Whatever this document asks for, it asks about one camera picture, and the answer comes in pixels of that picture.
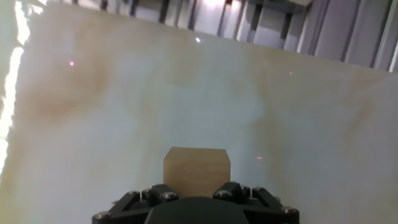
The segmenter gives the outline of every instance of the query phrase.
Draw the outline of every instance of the bolt head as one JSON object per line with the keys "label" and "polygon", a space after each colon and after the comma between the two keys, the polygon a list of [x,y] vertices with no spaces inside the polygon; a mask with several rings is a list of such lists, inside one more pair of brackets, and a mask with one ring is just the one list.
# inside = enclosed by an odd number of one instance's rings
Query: bolt head
{"label": "bolt head", "polygon": [[227,190],[219,190],[219,191],[216,192],[215,195],[218,198],[226,198],[226,197],[232,196],[231,192],[229,192]]}
{"label": "bolt head", "polygon": [[132,190],[128,193],[129,195],[136,195],[136,194],[140,194],[138,191],[136,190]]}
{"label": "bolt head", "polygon": [[175,198],[177,196],[177,194],[174,193],[174,192],[164,192],[161,196],[164,199],[173,199],[173,198]]}
{"label": "bolt head", "polygon": [[291,214],[291,213],[298,213],[299,211],[293,207],[284,206],[282,207],[282,212],[286,214]]}
{"label": "bolt head", "polygon": [[264,187],[255,187],[253,190],[264,191],[266,189]]}
{"label": "bolt head", "polygon": [[111,216],[110,212],[99,212],[98,214],[95,215],[95,218],[104,219],[104,218],[109,218],[110,216]]}

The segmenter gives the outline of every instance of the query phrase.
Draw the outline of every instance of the wooden block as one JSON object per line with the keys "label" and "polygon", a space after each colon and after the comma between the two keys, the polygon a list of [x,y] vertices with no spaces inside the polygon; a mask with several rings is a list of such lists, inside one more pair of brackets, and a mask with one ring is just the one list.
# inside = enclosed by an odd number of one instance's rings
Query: wooden block
{"label": "wooden block", "polygon": [[230,178],[225,149],[172,147],[163,160],[163,183],[181,197],[212,197]]}

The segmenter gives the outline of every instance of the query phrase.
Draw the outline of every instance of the screw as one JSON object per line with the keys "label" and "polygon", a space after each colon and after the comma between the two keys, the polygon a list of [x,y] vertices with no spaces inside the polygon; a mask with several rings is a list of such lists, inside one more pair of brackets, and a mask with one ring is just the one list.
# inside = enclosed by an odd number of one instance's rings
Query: screw
{"label": "screw", "polygon": [[132,190],[128,193],[129,195],[135,195],[135,194],[140,194],[138,191],[136,190]]}
{"label": "screw", "polygon": [[253,188],[253,190],[264,191],[266,189],[264,187],[255,187],[255,188]]}
{"label": "screw", "polygon": [[173,198],[175,198],[177,196],[177,194],[176,193],[174,193],[174,192],[164,192],[163,194],[162,194],[162,197],[164,198],[164,199],[173,199]]}
{"label": "screw", "polygon": [[231,192],[227,191],[227,190],[219,190],[216,192],[216,197],[219,198],[226,198],[226,197],[230,197],[232,196]]}
{"label": "screw", "polygon": [[95,215],[95,218],[104,219],[104,218],[109,218],[110,216],[111,216],[110,212],[99,212],[98,214]]}
{"label": "screw", "polygon": [[282,212],[283,213],[287,213],[287,214],[291,214],[291,213],[297,213],[299,212],[297,209],[289,207],[289,206],[284,206],[282,207]]}
{"label": "screw", "polygon": [[241,186],[242,192],[245,197],[250,197],[251,192],[250,192],[250,187],[248,186]]}

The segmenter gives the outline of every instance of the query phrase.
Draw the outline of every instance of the stained surface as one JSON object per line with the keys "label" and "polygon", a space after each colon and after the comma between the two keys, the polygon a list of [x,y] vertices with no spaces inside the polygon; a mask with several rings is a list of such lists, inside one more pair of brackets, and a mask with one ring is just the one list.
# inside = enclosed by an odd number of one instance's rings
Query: stained surface
{"label": "stained surface", "polygon": [[0,223],[89,223],[161,182],[172,146],[226,149],[232,180],[302,223],[398,220],[396,75],[57,3],[27,23],[8,6]]}

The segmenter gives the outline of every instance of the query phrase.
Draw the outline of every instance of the bright light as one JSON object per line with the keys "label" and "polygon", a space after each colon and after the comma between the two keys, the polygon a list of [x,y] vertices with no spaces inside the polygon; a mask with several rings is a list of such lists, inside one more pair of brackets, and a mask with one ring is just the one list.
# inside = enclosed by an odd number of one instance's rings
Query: bright light
{"label": "bright light", "polygon": [[39,0],[40,3],[42,3],[43,5],[47,4],[47,0]]}
{"label": "bright light", "polygon": [[204,0],[203,3],[205,3],[205,5],[208,6],[210,9],[215,9],[216,6],[224,6],[224,0]]}
{"label": "bright light", "polygon": [[[29,38],[29,28],[22,11],[22,3],[16,1],[15,12],[18,25],[18,41],[24,45]],[[3,100],[3,109],[0,117],[0,174],[7,158],[8,142],[6,141],[9,128],[12,126],[12,115],[14,114],[15,103],[15,84],[17,82],[18,68],[21,62],[21,56],[24,53],[22,47],[16,47],[10,57],[10,71],[6,76],[4,87],[6,96]]]}
{"label": "bright light", "polygon": [[43,8],[39,7],[39,6],[32,5],[32,9],[33,9],[34,12],[36,12],[39,15],[43,12]]}
{"label": "bright light", "polygon": [[22,10],[22,3],[19,1],[15,2],[15,14],[18,24],[18,41],[24,45],[30,35],[30,31],[29,27],[27,26],[24,11]]}
{"label": "bright light", "polygon": [[232,11],[237,11],[240,8],[241,8],[241,2],[239,1],[232,2]]}

